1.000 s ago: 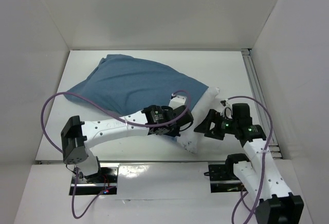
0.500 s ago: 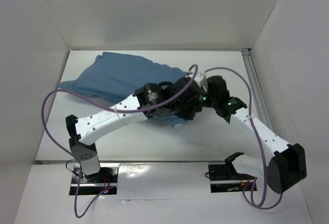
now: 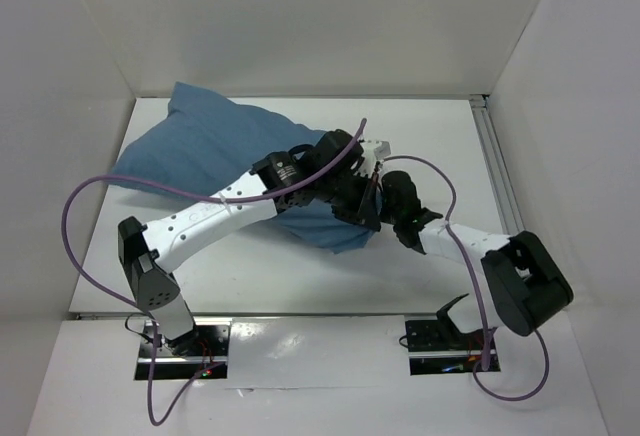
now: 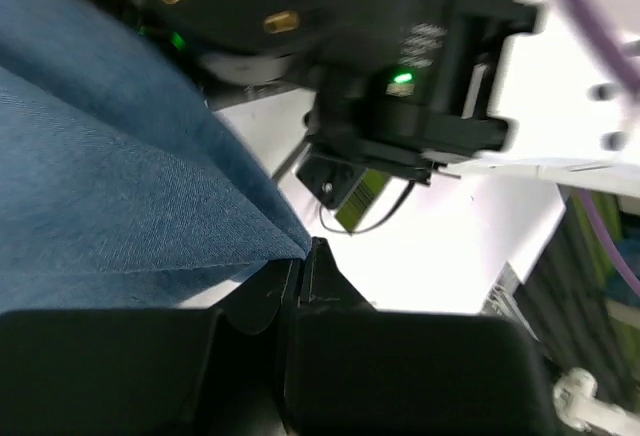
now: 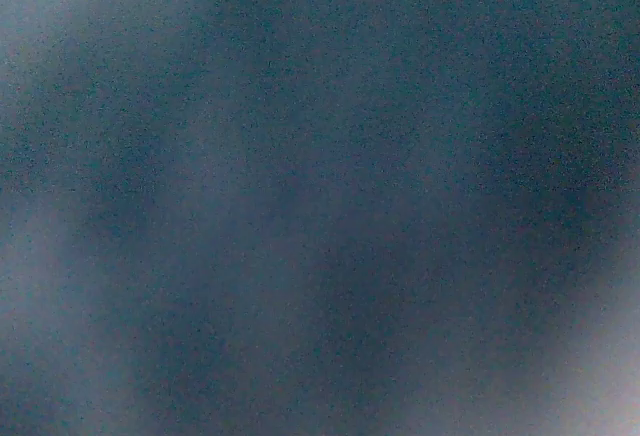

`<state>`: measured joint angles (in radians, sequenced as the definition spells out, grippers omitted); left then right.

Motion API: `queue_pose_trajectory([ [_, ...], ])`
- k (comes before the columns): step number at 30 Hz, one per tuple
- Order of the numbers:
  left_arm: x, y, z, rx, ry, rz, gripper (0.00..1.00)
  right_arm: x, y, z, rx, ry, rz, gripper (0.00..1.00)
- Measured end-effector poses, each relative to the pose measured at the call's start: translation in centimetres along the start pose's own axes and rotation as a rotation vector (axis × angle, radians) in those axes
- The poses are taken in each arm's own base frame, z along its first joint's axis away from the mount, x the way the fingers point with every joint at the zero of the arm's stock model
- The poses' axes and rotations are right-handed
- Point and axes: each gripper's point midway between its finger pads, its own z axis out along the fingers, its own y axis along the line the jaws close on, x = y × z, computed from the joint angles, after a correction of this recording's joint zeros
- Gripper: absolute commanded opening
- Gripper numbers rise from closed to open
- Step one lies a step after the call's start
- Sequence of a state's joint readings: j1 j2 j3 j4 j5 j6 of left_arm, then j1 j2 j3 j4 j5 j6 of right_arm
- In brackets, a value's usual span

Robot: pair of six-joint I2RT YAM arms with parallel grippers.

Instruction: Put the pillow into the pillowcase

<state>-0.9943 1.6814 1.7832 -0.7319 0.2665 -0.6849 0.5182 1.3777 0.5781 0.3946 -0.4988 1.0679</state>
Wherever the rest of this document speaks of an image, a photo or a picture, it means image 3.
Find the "blue fabric pillowcase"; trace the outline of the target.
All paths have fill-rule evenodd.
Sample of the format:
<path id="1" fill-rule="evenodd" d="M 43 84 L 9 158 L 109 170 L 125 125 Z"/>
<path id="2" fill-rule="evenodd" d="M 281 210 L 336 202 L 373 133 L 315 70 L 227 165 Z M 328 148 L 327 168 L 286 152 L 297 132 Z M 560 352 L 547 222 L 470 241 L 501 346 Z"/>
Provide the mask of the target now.
<path id="1" fill-rule="evenodd" d="M 315 145 L 325 132 L 279 113 L 237 104 L 212 90 L 176 82 L 166 118 L 130 143 L 110 174 L 210 196 L 269 153 Z M 271 221 L 334 254 L 364 248 L 374 235 L 339 221 L 329 205 L 317 200 Z"/>

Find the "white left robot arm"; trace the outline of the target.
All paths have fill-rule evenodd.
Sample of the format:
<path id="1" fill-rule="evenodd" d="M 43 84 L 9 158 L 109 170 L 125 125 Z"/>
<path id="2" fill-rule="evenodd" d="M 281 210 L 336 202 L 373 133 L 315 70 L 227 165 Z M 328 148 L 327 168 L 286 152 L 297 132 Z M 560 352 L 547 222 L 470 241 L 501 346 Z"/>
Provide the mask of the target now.
<path id="1" fill-rule="evenodd" d="M 390 145 L 330 131 L 315 145 L 272 152 L 208 202 L 146 224 L 118 225 L 118 257 L 136 307 L 156 322 L 163 345 L 188 354 L 200 342 L 194 317 L 173 273 L 209 245 L 259 221 L 313 201 L 370 231 L 381 228 L 378 183 Z"/>

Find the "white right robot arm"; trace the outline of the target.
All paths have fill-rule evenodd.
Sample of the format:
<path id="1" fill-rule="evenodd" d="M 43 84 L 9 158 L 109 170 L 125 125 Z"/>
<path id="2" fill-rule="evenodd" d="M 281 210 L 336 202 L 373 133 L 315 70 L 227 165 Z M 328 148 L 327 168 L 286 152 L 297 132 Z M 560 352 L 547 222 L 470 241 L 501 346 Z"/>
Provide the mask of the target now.
<path id="1" fill-rule="evenodd" d="M 487 233 L 424 207 L 408 173 L 382 178 L 382 220 L 399 242 L 423 255 L 470 265 L 484 306 L 463 294 L 437 311 L 436 335 L 448 348 L 460 347 L 484 326 L 505 327 L 526 337 L 571 304 L 574 292 L 550 253 L 532 232 Z"/>

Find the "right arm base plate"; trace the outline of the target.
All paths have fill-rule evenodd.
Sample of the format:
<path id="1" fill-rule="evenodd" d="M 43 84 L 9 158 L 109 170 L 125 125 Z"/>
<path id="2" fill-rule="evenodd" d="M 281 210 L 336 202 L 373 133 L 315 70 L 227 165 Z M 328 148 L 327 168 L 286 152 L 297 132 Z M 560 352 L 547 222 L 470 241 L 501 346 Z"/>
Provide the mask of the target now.
<path id="1" fill-rule="evenodd" d="M 482 330 L 460 333 L 435 317 L 406 319 L 398 343 L 408 353 L 412 376 L 472 373 L 480 363 Z"/>

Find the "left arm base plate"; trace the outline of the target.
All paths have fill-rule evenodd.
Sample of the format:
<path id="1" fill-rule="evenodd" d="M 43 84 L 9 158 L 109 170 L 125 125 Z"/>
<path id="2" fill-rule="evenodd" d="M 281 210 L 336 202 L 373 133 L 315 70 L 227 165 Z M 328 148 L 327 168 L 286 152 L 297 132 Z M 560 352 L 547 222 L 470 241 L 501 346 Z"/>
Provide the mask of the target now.
<path id="1" fill-rule="evenodd" d="M 127 317 L 126 331 L 138 337 L 134 379 L 147 380 L 151 366 L 152 350 L 156 351 L 155 380 L 188 380 L 198 373 L 202 380 L 222 380 L 228 376 L 228 355 L 231 321 L 220 318 L 196 318 L 195 338 L 182 348 L 172 348 L 169 340 L 158 333 L 153 337 L 150 320 Z"/>

